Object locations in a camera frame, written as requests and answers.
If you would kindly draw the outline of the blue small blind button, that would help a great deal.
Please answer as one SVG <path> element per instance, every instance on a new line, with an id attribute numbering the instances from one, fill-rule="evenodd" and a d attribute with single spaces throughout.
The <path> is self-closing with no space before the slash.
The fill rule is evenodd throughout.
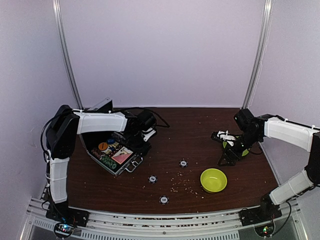
<path id="1" fill-rule="evenodd" d="M 113 139 L 113 138 L 109 138 L 106 142 L 107 142 L 108 145 L 112 145 L 112 144 L 114 144 L 116 142 L 116 140 Z"/>

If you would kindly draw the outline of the aluminium poker case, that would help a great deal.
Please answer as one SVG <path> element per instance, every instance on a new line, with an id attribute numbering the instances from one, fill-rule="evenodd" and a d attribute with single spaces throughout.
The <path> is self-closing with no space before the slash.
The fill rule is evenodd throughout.
<path id="1" fill-rule="evenodd" d="M 114 176 L 130 172 L 143 160 L 144 123 L 140 115 L 128 110 L 115 110 L 113 101 L 106 98 L 80 111 L 77 134 L 88 155 Z"/>

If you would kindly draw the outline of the orange big blind button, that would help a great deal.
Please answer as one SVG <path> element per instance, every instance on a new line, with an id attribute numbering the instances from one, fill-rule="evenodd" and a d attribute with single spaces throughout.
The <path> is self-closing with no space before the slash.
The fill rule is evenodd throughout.
<path id="1" fill-rule="evenodd" d="M 98 145 L 98 149 L 102 152 L 108 149 L 109 145 L 106 142 L 102 142 Z"/>

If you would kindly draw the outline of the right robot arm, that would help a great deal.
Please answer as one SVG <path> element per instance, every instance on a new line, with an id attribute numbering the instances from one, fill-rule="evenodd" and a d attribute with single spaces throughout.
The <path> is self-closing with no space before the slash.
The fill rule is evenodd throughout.
<path id="1" fill-rule="evenodd" d="M 284 202 L 299 197 L 320 185 L 320 129 L 279 115 L 254 116 L 240 109 L 234 120 L 240 133 L 219 130 L 211 139 L 224 143 L 218 165 L 234 166 L 255 143 L 261 143 L 281 184 L 260 200 L 256 210 L 259 220 L 268 220 Z"/>

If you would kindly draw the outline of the purple 500 chip front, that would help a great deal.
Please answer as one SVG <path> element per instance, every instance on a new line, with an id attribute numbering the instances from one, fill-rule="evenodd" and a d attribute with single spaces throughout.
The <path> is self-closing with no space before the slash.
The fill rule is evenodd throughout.
<path id="1" fill-rule="evenodd" d="M 159 203 L 162 204 L 162 205 L 166 205 L 169 203 L 169 197 L 166 196 L 166 195 L 162 195 L 160 198 L 159 198 Z"/>

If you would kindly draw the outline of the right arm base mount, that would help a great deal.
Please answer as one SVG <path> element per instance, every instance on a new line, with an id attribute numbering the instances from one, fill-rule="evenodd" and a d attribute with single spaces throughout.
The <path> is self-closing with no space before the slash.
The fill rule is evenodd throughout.
<path id="1" fill-rule="evenodd" d="M 281 216 L 280 206 L 275 205 L 268 196 L 261 198 L 259 206 L 243 208 L 239 212 L 242 226 L 255 225 L 255 233 L 262 238 L 270 238 L 276 232 L 275 219 Z"/>

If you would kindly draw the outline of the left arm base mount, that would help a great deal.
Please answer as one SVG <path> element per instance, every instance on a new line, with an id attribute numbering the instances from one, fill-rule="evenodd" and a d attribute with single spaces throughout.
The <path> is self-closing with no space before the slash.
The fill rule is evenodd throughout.
<path id="1" fill-rule="evenodd" d="M 69 206 L 69 201 L 55 203 L 51 201 L 46 211 L 46 218 L 56 221 L 53 233 L 60 239 L 69 238 L 77 227 L 86 227 L 89 212 Z"/>

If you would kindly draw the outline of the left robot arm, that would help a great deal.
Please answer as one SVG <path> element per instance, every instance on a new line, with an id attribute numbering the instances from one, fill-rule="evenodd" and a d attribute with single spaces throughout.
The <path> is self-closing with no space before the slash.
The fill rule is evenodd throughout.
<path id="1" fill-rule="evenodd" d="M 49 209 L 61 222 L 72 218 L 67 194 L 69 161 L 82 141 L 88 155 L 114 176 L 133 172 L 151 149 L 157 128 L 169 128 L 156 111 L 139 107 L 80 110 L 62 105 L 43 127 L 40 144 L 46 163 Z"/>

